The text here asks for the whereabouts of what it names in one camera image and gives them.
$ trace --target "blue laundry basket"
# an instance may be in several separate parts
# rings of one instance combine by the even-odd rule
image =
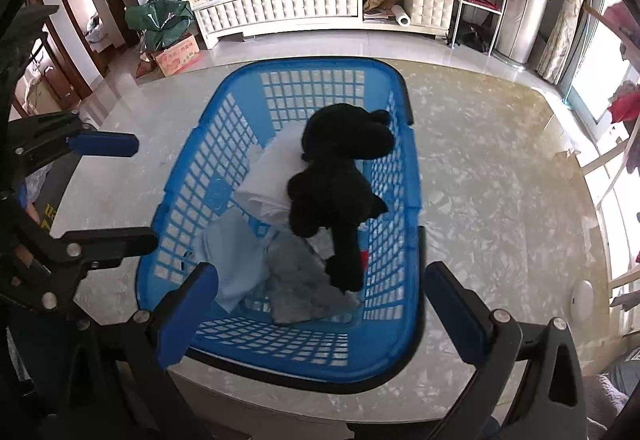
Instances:
[[[420,178],[404,80],[369,58],[292,58],[255,62],[220,84],[188,137],[153,219],[159,246],[141,258],[140,308],[153,309],[195,268],[196,234],[234,205],[251,144],[265,147],[287,121],[350,103],[391,113],[392,153],[363,173],[389,212],[366,222],[369,252],[361,305],[354,313],[289,326],[271,324],[264,287],[231,313],[213,303],[188,356],[250,378],[329,393],[357,393],[386,382],[413,356],[424,312],[418,270]],[[258,237],[268,225],[245,214]]]

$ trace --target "red tag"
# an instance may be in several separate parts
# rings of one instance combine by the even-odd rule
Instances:
[[[360,261],[362,262],[362,272],[365,272],[367,263],[369,263],[369,251],[360,251]]]

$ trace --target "metal bolt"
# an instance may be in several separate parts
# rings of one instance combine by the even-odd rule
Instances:
[[[72,258],[80,256],[80,254],[82,254],[82,247],[80,246],[80,243],[71,242],[68,244],[66,246],[66,253]]]
[[[508,323],[511,320],[511,315],[506,310],[498,308],[494,310],[494,319],[498,323]]]
[[[89,321],[89,318],[84,317],[76,323],[76,327],[81,332],[84,332],[87,328],[89,328],[90,324],[91,324],[91,321]]]
[[[47,310],[53,310],[58,306],[58,298],[53,292],[45,292],[42,294],[42,306]]]
[[[151,313],[148,310],[138,310],[135,314],[133,314],[133,321],[142,324],[149,321],[150,317]]]
[[[554,317],[554,326],[558,330],[566,330],[566,321],[561,317]]]

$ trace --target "red box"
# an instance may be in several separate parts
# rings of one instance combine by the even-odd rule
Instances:
[[[190,34],[187,38],[159,52],[154,58],[165,77],[169,77],[199,58],[199,53],[198,43],[193,34]]]

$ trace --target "white tufted cabinet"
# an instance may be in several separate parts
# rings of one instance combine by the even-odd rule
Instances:
[[[411,0],[412,25],[374,24],[362,16],[364,0],[187,0],[207,48],[219,37],[316,29],[385,29],[444,35],[453,0]]]
[[[404,0],[404,10],[413,26],[448,30],[453,0]]]

